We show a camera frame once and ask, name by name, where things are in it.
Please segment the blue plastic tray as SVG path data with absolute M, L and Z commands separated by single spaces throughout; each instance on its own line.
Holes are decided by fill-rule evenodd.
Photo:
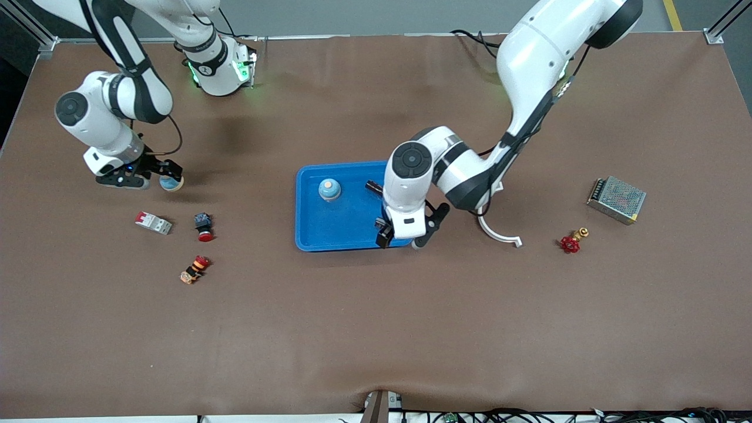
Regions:
M 383 184 L 386 165 L 380 160 L 301 167 L 296 176 L 296 246 L 306 252 L 376 249 L 374 222 L 381 217 L 381 198 L 366 184 Z M 340 184 L 335 200 L 319 194 L 325 179 Z

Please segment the white red circuit breaker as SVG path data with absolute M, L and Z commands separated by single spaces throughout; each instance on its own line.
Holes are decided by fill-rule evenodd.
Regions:
M 139 227 L 143 227 L 153 232 L 164 235 L 169 234 L 170 230 L 172 229 L 171 222 L 165 219 L 161 219 L 161 217 L 155 214 L 147 213 L 145 211 L 139 212 L 139 214 L 135 217 L 135 224 Z

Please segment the metal mesh power supply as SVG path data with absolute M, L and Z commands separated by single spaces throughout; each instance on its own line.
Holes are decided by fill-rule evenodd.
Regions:
M 597 179 L 586 204 L 624 225 L 632 225 L 641 211 L 646 193 L 609 176 Z

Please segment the orange red push button switch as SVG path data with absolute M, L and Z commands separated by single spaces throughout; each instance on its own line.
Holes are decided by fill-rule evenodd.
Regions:
M 191 265 L 188 266 L 185 271 L 182 271 L 182 273 L 180 273 L 180 281 L 188 284 L 189 286 L 196 283 L 196 281 L 198 281 L 198 279 L 203 276 L 204 271 L 209 267 L 209 265 L 209 259 L 204 256 L 196 256 Z

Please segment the white curved plastic bracket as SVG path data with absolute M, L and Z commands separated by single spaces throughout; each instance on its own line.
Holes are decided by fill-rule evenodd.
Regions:
M 522 247 L 523 241 L 519 236 L 516 236 L 516 237 L 504 236 L 500 233 L 497 233 L 495 230 L 493 230 L 489 226 L 489 224 L 487 224 L 486 222 L 485 215 L 491 209 L 492 196 L 495 195 L 496 193 L 499 193 L 502 190 L 504 190 L 504 185 L 502 184 L 502 182 L 499 182 L 497 187 L 492 192 L 492 194 L 489 195 L 489 200 L 487 204 L 483 208 L 479 208 L 476 211 L 478 214 L 477 220 L 478 220 L 479 227 L 481 228 L 481 230 L 484 231 L 484 233 L 486 233 L 487 236 L 489 236 L 489 238 L 494 239 L 495 241 L 499 241 L 500 243 L 513 244 L 513 246 L 515 247 Z

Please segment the aluminium frame profile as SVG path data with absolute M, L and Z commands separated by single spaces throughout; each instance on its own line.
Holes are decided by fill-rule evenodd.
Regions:
M 21 3 L 17 0 L 0 0 L 0 11 L 38 41 L 38 53 L 41 59 L 49 60 L 53 57 L 55 47 L 60 43 L 60 37 L 53 35 Z
M 752 8 L 752 0 L 735 0 L 714 24 L 703 29 L 707 43 L 709 45 L 722 45 L 724 42 L 723 33 L 750 8 Z

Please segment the grey metal post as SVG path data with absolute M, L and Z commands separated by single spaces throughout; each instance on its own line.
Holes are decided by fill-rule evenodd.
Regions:
M 402 407 L 402 395 L 378 390 L 366 397 L 360 423 L 408 423 Z

